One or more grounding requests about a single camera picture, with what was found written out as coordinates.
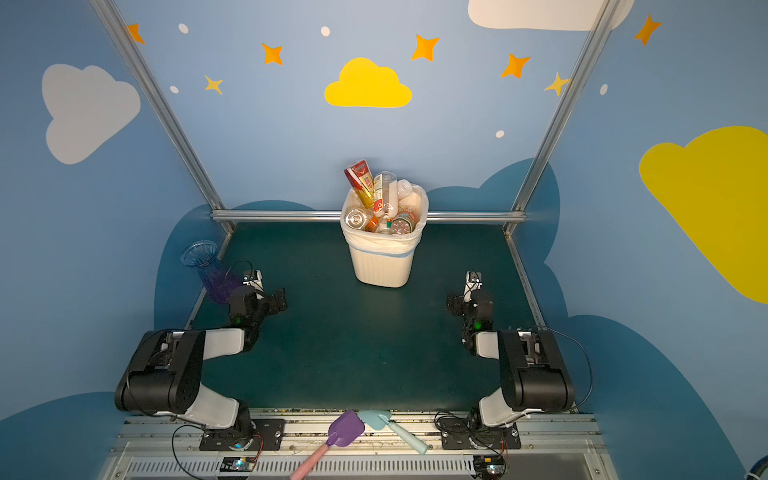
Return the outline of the orange white tea bottle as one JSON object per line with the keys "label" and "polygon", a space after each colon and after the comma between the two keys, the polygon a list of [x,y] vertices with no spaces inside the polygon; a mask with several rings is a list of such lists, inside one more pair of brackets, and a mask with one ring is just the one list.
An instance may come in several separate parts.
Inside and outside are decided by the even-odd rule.
{"label": "orange white tea bottle", "polygon": [[379,230],[380,220],[378,217],[371,217],[366,223],[364,229],[367,232],[376,233]]}

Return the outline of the clear bottle bird label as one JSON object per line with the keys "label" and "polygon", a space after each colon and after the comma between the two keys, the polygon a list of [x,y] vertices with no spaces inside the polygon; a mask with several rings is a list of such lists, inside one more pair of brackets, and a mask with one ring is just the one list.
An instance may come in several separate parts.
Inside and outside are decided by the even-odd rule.
{"label": "clear bottle bird label", "polygon": [[364,230],[370,221],[370,214],[363,207],[350,207],[345,211],[343,220],[350,228]]}

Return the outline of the red gold energy drink bottle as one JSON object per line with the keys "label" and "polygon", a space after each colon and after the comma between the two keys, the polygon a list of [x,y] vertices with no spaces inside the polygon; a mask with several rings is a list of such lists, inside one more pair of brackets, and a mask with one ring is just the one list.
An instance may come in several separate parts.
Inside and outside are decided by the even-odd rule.
{"label": "red gold energy drink bottle", "polygon": [[362,204],[367,209],[372,209],[375,204],[375,186],[367,161],[359,160],[349,165],[344,174]]}

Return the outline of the red label clear bottle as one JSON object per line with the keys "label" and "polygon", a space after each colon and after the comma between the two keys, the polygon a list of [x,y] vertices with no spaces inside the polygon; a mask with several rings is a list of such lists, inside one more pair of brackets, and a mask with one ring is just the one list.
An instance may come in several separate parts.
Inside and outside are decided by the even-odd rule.
{"label": "red label clear bottle", "polygon": [[414,231],[418,220],[413,212],[399,212],[390,222],[390,233],[393,235],[408,235]]}

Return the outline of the clear square bottle green label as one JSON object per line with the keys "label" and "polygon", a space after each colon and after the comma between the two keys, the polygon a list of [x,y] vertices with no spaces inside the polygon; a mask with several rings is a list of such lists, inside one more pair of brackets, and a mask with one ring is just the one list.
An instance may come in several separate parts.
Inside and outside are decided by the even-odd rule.
{"label": "clear square bottle green label", "polygon": [[398,207],[398,178],[389,171],[374,177],[374,206],[376,217],[393,217]]}

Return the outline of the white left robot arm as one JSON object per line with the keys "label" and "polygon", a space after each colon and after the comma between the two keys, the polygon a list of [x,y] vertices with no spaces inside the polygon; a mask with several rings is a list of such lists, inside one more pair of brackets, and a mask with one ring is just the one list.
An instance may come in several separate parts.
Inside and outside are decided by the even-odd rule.
{"label": "white left robot arm", "polygon": [[202,383],[206,361],[249,352],[269,316],[287,309],[286,293],[244,285],[227,299],[229,323],[207,330],[163,329],[145,333],[115,390],[118,410],[171,416],[220,432],[238,443],[253,437],[245,403]]}

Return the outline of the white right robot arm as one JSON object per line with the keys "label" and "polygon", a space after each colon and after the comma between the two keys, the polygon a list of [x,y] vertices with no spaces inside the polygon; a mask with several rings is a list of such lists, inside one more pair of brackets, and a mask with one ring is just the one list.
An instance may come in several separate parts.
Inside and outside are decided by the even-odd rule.
{"label": "white right robot arm", "polygon": [[530,413],[575,405],[575,391],[549,330],[498,330],[493,296],[483,290],[449,294],[446,308],[462,319],[462,345],[470,354],[498,362],[500,386],[481,398],[475,418],[488,428],[506,427]]}

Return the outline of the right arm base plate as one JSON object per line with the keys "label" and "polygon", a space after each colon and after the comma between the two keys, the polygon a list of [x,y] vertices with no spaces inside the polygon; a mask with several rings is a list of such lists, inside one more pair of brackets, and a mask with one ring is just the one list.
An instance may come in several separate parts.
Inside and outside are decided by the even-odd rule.
{"label": "right arm base plate", "polygon": [[471,429],[465,418],[450,415],[438,416],[434,425],[439,431],[444,450],[517,450],[521,439],[515,425],[510,428]]}

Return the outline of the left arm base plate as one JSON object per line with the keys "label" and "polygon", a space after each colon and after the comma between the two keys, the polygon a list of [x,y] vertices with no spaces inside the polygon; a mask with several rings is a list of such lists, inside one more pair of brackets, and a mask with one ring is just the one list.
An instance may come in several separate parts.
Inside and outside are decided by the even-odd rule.
{"label": "left arm base plate", "polygon": [[281,419],[252,419],[250,427],[234,425],[227,429],[205,430],[199,444],[200,451],[258,452],[278,451],[281,447],[286,422]]}

